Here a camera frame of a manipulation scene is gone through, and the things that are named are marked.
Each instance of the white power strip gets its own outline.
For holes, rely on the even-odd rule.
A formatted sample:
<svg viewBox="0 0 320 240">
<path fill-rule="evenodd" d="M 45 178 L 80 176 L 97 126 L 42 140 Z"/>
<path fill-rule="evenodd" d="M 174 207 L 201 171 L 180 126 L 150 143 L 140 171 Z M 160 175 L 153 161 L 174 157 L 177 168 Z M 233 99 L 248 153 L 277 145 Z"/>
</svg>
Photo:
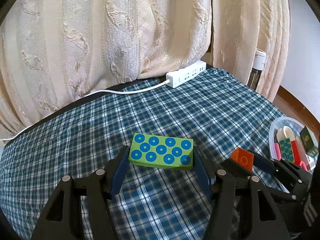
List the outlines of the white power strip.
<svg viewBox="0 0 320 240">
<path fill-rule="evenodd" d="M 179 85 L 189 81 L 190 79 L 195 78 L 201 72 L 205 71 L 206 63 L 198 60 L 196 63 L 193 63 L 191 66 L 179 69 L 176 71 L 168 72 L 166 74 L 166 79 L 170 81 L 167 86 L 176 88 Z"/>
</svg>

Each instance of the orange block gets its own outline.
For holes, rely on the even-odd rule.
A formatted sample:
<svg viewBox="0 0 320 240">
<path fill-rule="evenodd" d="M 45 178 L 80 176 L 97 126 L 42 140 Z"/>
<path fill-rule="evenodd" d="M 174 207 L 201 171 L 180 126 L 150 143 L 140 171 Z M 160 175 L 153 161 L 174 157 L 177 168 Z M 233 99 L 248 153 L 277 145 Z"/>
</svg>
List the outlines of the orange block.
<svg viewBox="0 0 320 240">
<path fill-rule="evenodd" d="M 252 171 L 253 157 L 254 155 L 252 153 L 242 148 L 237 148 L 231 154 L 231 159 L 239 163 L 242 167 L 245 167 L 248 171 Z"/>
</svg>

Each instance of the curtain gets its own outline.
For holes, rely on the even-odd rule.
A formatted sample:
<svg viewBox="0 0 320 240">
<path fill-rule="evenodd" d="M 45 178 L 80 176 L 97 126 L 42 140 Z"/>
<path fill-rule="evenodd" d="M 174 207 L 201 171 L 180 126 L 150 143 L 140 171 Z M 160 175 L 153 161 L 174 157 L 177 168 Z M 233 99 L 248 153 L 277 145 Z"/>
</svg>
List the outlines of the curtain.
<svg viewBox="0 0 320 240">
<path fill-rule="evenodd" d="M 211 51 L 202 60 L 247 84 L 256 49 L 266 52 L 256 91 L 271 102 L 276 96 L 288 54 L 288 0 L 212 0 Z"/>
<path fill-rule="evenodd" d="M 267 53 L 257 91 L 272 101 L 288 39 L 288 0 L 17 0 L 0 26 L 0 138 L 201 57 L 246 84 L 256 48 Z"/>
<path fill-rule="evenodd" d="M 17 0 L 0 27 L 0 138 L 100 89 L 191 65 L 211 0 Z"/>
</svg>

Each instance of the white cable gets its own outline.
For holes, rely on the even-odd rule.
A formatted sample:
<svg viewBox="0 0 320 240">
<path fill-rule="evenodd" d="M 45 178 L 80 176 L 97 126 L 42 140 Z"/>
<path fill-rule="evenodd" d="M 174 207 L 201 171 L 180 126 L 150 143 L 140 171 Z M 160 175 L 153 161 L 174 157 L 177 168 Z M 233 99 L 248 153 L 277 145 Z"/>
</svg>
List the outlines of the white cable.
<svg viewBox="0 0 320 240">
<path fill-rule="evenodd" d="M 153 87 L 149 87 L 149 88 L 145 88 L 145 89 L 141 89 L 141 90 L 136 90 L 136 91 L 128 91 L 128 92 L 120 92 L 120 91 L 113 91 L 113 90 L 106 90 L 106 89 L 97 90 L 95 92 L 92 92 L 92 93 L 84 96 L 84 97 L 87 97 L 87 96 L 90 96 L 90 95 L 93 95 L 93 94 L 96 94 L 96 93 L 100 93 L 100 92 L 108 92 L 108 93 L 119 94 L 119 95 L 138 94 L 138 93 L 146 92 L 146 91 L 149 91 L 149 90 L 164 86 L 164 85 L 168 84 L 169 82 L 170 82 L 169 80 L 166 80 L 166 81 L 164 81 L 164 82 L 162 82 L 162 83 L 160 83 L 158 85 L 155 85 Z"/>
<path fill-rule="evenodd" d="M 142 93 L 142 92 L 146 92 L 146 91 L 149 91 L 149 90 L 152 90 L 152 89 L 155 89 L 155 88 L 158 88 L 158 87 L 161 87 L 161 86 L 164 86 L 166 84 L 170 83 L 169 80 L 166 80 L 158 85 L 155 85 L 153 87 L 149 87 L 149 88 L 145 88 L 145 89 L 141 89 L 141 90 L 136 90 L 136 91 L 128 91 L 128 92 L 120 92 L 120 91 L 113 91 L 113 90 L 106 90 L 106 89 L 103 89 L 103 90 L 97 90 L 95 92 L 92 92 L 84 97 L 87 97 L 87 96 L 90 96 L 90 95 L 93 95 L 93 94 L 96 94 L 96 93 L 100 93 L 100 92 L 108 92 L 108 93 L 112 93 L 112 94 L 119 94 L 119 95 L 130 95 L 130 94 L 138 94 L 138 93 Z M 25 131 L 26 129 L 28 129 L 29 127 L 31 127 L 33 125 L 30 125 L 26 128 L 24 128 L 22 131 L 18 132 L 14 137 L 12 138 L 8 138 L 8 139 L 0 139 L 0 141 L 10 141 L 10 140 L 13 140 L 14 138 L 16 138 L 19 134 L 21 134 L 23 131 Z"/>
</svg>

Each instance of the blue plaid fabric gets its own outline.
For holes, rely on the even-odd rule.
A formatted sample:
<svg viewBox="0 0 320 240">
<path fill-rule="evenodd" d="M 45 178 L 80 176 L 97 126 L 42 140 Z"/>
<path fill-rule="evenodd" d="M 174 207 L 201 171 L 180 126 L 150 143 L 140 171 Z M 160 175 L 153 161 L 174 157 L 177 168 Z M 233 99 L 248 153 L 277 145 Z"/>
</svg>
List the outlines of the blue plaid fabric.
<svg viewBox="0 0 320 240">
<path fill-rule="evenodd" d="M 150 79 L 128 87 L 144 89 Z M 30 239 L 46 201 L 65 174 L 87 176 L 130 145 L 135 132 L 192 138 L 209 158 L 229 158 L 237 147 L 269 156 L 271 122 L 283 114 L 224 70 L 209 69 L 172 89 L 108 94 L 34 128 L 5 147 L 0 207 L 22 239 Z M 263 182 L 278 184 L 255 170 Z M 191 171 L 130 165 L 109 202 L 120 239 L 201 239 L 212 211 Z M 82 217 L 92 238 L 85 197 Z"/>
</svg>

